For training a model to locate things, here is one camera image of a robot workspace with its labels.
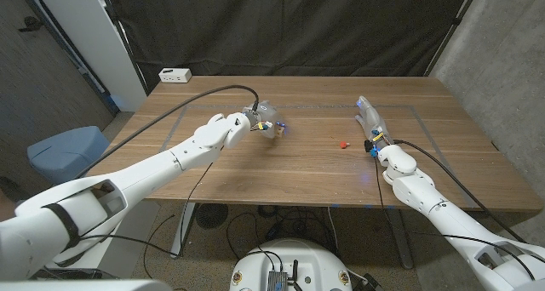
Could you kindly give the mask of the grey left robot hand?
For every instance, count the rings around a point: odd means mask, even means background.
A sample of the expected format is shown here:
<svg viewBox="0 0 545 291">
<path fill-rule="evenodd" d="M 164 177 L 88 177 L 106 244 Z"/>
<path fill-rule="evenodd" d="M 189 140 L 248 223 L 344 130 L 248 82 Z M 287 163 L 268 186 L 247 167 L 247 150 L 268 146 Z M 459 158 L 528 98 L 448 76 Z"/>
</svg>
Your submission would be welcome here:
<svg viewBox="0 0 545 291">
<path fill-rule="evenodd" d="M 252 106 L 246 106 L 243 114 L 250 120 L 251 129 L 261 132 L 263 136 L 274 139 L 284 135 L 284 119 L 268 100 L 260 102 L 254 110 Z"/>
</svg>

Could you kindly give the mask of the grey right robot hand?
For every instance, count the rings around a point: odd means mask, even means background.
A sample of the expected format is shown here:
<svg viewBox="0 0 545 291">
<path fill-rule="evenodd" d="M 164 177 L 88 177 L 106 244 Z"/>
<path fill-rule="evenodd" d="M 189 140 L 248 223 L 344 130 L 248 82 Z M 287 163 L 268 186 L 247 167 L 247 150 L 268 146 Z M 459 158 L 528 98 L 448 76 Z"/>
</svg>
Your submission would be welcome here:
<svg viewBox="0 0 545 291">
<path fill-rule="evenodd" d="M 357 106 L 359 114 L 355 118 L 362 126 L 365 137 L 379 149 L 391 145 L 392 139 L 386 124 L 372 104 L 364 96 L 360 96 Z"/>
</svg>

